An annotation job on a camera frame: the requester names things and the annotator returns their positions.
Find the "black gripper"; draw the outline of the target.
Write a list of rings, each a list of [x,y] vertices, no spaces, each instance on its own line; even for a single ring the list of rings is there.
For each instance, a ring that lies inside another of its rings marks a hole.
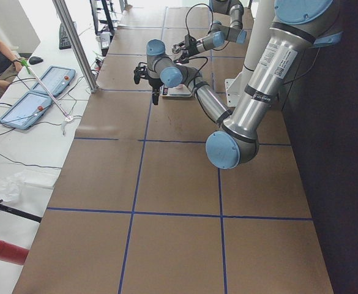
[[[181,56],[180,59],[187,59],[199,53],[197,49],[197,40],[190,34],[184,37],[184,41],[180,43]]]
[[[160,87],[163,86],[163,82],[159,78],[152,78],[148,74],[148,67],[145,62],[139,62],[133,71],[133,80],[136,85],[140,83],[140,80],[147,80],[152,87],[152,103],[158,105],[160,97]]]

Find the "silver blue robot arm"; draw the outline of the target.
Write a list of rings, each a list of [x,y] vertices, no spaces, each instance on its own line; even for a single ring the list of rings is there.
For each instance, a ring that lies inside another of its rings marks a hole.
[[[160,88],[184,85],[199,102],[218,131],[206,140],[206,154],[213,165],[234,168],[252,160],[258,153],[257,127],[275,101],[278,91],[297,55],[309,48],[334,45],[341,40],[340,1],[261,1],[266,13],[258,13],[251,34],[243,28],[244,7],[240,1],[210,1],[211,13],[227,15],[228,26],[212,21],[205,37],[187,35],[173,47],[172,60],[165,44],[158,39],[146,46],[146,62],[134,70],[134,81],[145,79],[152,87],[152,103],[157,104]],[[227,94],[237,105],[230,109],[203,80],[201,72],[187,63],[191,58],[222,46],[226,42],[248,43],[256,49],[256,67],[244,67],[228,80]]]
[[[185,61],[192,56],[205,51],[221,47],[225,42],[243,44],[247,32],[243,30],[244,7],[240,1],[209,1],[207,8],[211,12],[212,21],[206,36],[196,40],[190,35],[186,24],[187,34],[184,40],[172,46],[172,53],[179,55],[178,60]],[[214,20],[214,13],[230,17],[230,25],[224,26],[220,21]]]

